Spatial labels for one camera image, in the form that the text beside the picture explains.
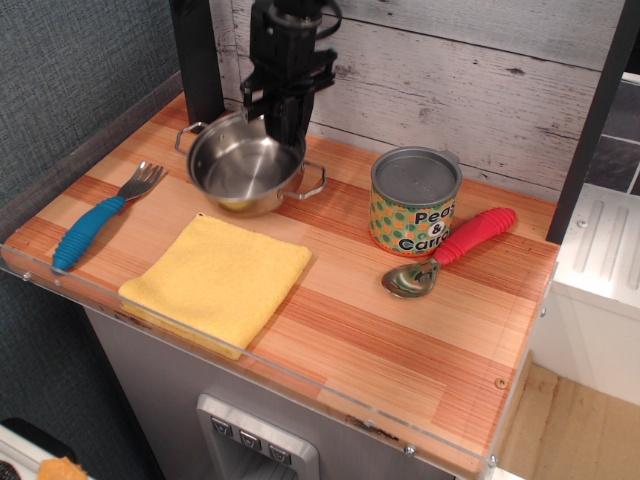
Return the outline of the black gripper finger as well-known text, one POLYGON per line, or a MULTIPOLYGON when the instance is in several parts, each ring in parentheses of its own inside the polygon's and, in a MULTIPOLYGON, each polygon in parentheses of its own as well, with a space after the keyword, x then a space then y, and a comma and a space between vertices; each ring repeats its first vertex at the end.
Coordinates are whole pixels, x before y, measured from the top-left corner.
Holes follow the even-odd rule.
POLYGON ((267 134, 283 145, 293 145, 297 135, 297 100, 294 97, 277 99, 268 105, 264 114, 267 134))
POLYGON ((296 120, 294 128, 294 146, 297 146, 300 139, 304 139, 314 108, 314 92, 300 92, 296 95, 296 120))

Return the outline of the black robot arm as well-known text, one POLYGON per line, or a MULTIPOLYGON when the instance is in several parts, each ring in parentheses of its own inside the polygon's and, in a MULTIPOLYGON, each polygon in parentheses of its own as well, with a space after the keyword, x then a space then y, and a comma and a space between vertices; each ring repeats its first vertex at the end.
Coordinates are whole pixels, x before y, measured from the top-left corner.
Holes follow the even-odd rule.
POLYGON ((251 8, 253 71, 241 83, 247 120, 292 146, 307 132, 315 94, 334 84, 337 52, 316 42, 334 34, 342 12, 334 1, 256 1, 251 8))

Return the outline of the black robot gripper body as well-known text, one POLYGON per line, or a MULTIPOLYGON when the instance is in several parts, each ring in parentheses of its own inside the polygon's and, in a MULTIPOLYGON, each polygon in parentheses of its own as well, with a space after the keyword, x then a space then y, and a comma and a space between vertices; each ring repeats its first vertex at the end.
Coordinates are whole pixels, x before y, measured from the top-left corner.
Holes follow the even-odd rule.
POLYGON ((253 9, 250 60, 253 71, 240 90, 248 120, 264 117, 269 104, 300 92, 317 93, 334 84, 337 52, 316 43, 338 31, 321 9, 253 9))

